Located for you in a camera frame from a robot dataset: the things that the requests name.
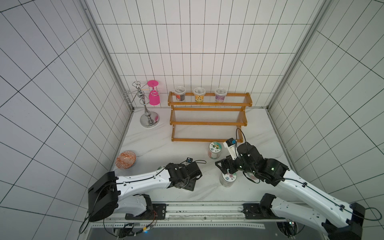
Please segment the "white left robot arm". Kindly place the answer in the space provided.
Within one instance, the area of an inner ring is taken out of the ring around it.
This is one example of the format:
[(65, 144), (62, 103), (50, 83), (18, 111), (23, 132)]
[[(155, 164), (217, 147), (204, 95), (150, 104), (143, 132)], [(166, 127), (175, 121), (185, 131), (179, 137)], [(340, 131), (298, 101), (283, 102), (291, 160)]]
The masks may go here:
[(89, 221), (101, 221), (117, 213), (141, 216), (153, 211), (146, 192), (169, 188), (193, 191), (202, 176), (196, 162), (169, 163), (154, 172), (135, 176), (116, 176), (114, 171), (108, 172), (88, 190)]

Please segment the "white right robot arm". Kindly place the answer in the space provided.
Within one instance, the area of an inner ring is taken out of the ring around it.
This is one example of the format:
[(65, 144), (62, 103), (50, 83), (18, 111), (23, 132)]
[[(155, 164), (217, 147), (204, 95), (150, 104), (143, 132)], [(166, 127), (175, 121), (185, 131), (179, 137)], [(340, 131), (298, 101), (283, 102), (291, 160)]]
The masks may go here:
[(216, 161), (223, 174), (243, 172), (261, 182), (294, 194), (307, 206), (291, 204), (264, 194), (248, 214), (261, 219), (293, 220), (322, 232), (330, 240), (360, 240), (363, 236), (365, 208), (341, 201), (302, 179), (276, 159), (264, 158), (255, 146), (245, 142), (238, 147), (234, 139), (224, 142), (230, 155)]

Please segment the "clear cup with yellow label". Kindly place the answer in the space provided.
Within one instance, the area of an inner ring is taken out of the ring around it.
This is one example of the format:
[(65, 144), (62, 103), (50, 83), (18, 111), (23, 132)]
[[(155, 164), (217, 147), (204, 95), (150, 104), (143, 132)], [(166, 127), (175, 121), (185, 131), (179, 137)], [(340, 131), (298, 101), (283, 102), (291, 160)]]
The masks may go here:
[(204, 101), (205, 94), (206, 94), (206, 90), (204, 88), (195, 88), (194, 89), (195, 102), (202, 103)]

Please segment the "clear cup with purple label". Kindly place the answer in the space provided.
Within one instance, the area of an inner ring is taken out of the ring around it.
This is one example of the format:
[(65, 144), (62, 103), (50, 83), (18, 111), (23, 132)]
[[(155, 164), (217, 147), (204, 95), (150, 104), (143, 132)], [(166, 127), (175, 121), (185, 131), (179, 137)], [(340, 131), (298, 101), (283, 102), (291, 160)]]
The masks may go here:
[(224, 88), (217, 88), (215, 90), (215, 101), (217, 103), (223, 103), (225, 101), (225, 97), (227, 95), (227, 90)]

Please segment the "clear cup with dark seeds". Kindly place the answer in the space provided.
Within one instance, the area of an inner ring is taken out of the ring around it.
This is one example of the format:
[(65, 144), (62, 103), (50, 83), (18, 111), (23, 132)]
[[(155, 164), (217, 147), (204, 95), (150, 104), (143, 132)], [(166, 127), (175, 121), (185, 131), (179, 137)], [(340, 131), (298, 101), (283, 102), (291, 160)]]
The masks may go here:
[(176, 87), (175, 88), (175, 96), (176, 96), (177, 101), (179, 101), (179, 102), (185, 101), (186, 88), (182, 87), (182, 86)]

